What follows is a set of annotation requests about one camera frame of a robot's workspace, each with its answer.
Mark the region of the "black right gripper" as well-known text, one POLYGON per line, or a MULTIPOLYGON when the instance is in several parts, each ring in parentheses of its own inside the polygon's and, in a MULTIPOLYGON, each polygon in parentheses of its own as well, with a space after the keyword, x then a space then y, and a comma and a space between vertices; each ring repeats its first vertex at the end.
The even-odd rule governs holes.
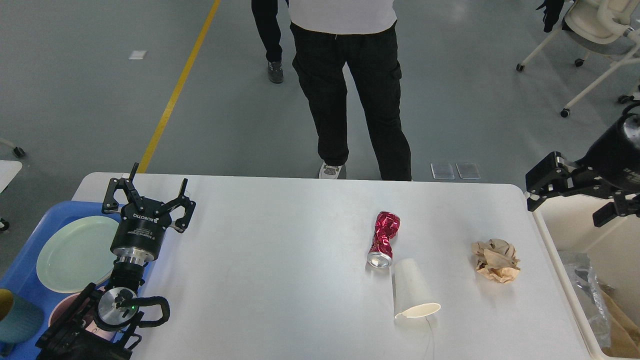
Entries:
MULTIPOLYGON (((607 199, 608 185, 623 191, 640 190, 639 115, 621 116, 590 146, 585 156, 571 162, 560 152, 550 152, 525 174, 528 193, 526 206, 530 212, 547 199, 575 195, 607 199)), ((592 214, 593 225, 601 228, 616 217, 635 215, 640 218, 640 194, 626 199, 615 194, 592 214)))

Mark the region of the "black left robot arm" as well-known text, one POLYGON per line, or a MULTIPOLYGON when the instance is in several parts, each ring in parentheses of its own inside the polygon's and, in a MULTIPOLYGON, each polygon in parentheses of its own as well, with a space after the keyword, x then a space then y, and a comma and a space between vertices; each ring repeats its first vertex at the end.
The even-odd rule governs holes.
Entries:
POLYGON ((139 164, 128 177, 112 178, 103 214, 119 214, 110 251, 113 269, 104 289, 90 283, 38 338, 39 360, 129 360, 142 341, 138 328, 155 328, 170 319, 169 301, 142 297, 147 264, 160 255, 169 228, 182 234, 196 207, 182 181, 178 196, 162 202, 142 196, 134 185, 139 164))

